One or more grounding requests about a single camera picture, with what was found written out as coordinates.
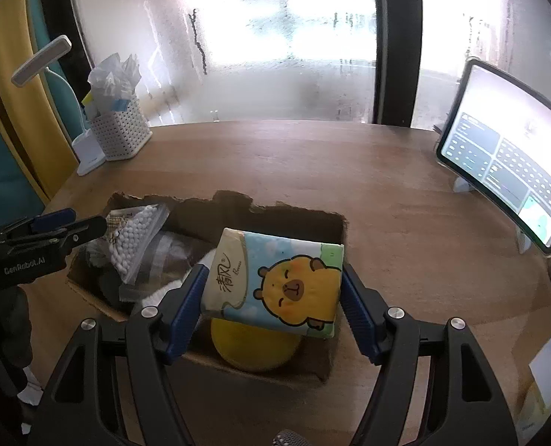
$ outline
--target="white desk lamp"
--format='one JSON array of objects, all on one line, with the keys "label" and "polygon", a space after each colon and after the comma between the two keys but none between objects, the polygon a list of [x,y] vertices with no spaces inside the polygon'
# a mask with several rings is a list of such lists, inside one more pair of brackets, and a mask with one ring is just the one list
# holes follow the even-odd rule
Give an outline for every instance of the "white desk lamp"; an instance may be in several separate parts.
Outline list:
[{"label": "white desk lamp", "polygon": [[[12,82],[16,87],[23,87],[40,72],[46,72],[55,76],[57,79],[60,79],[66,86],[68,86],[69,89],[71,89],[71,94],[77,103],[79,117],[81,120],[81,134],[73,140],[71,146],[79,159],[77,174],[79,176],[84,176],[102,165],[104,161],[106,161],[106,156],[98,144],[98,141],[96,141],[96,136],[93,135],[92,129],[86,129],[85,127],[83,113],[81,112],[81,105],[79,104],[79,100],[77,99],[73,88],[63,77],[48,68],[52,62],[58,60],[70,50],[71,41],[66,35],[60,35],[48,45],[38,50],[38,52],[36,52],[31,59],[19,67],[12,75]],[[64,133],[65,135],[68,135],[66,129],[64,129]]]}]

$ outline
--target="bag of cotton swabs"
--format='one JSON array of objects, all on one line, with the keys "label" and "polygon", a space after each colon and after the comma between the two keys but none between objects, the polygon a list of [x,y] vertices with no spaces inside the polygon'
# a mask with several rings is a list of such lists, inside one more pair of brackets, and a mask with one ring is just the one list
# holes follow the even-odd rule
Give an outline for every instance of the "bag of cotton swabs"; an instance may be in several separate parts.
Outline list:
[{"label": "bag of cotton swabs", "polygon": [[108,213],[106,221],[110,262],[123,283],[135,282],[145,249],[169,214],[165,204],[125,208]]}]

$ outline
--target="yellow curtain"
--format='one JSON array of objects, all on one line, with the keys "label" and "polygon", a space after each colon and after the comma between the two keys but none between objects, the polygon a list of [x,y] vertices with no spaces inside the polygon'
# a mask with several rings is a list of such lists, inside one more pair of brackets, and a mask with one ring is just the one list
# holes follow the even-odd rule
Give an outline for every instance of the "yellow curtain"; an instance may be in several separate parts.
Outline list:
[{"label": "yellow curtain", "polygon": [[7,137],[7,145],[36,192],[48,201],[78,163],[40,76],[23,88],[11,82],[13,72],[32,56],[26,0],[0,0],[0,124],[5,127],[1,135]]}]

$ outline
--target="capybara nose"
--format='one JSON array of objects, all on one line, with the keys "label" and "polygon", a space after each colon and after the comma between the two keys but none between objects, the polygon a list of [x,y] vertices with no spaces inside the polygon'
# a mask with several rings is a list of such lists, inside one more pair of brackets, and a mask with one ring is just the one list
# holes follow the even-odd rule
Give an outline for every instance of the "capybara nose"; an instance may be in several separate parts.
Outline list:
[{"label": "capybara nose", "polygon": [[302,280],[290,280],[284,284],[282,290],[286,298],[297,302],[305,292],[305,285]]}]

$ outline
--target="white woven basket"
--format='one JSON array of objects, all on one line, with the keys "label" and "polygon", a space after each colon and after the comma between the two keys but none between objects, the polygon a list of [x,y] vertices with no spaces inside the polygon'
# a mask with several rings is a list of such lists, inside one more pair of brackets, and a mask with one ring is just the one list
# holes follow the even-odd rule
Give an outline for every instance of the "white woven basket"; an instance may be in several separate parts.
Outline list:
[{"label": "white woven basket", "polygon": [[152,136],[136,97],[131,99],[127,110],[96,117],[91,127],[107,161],[132,158]]}]

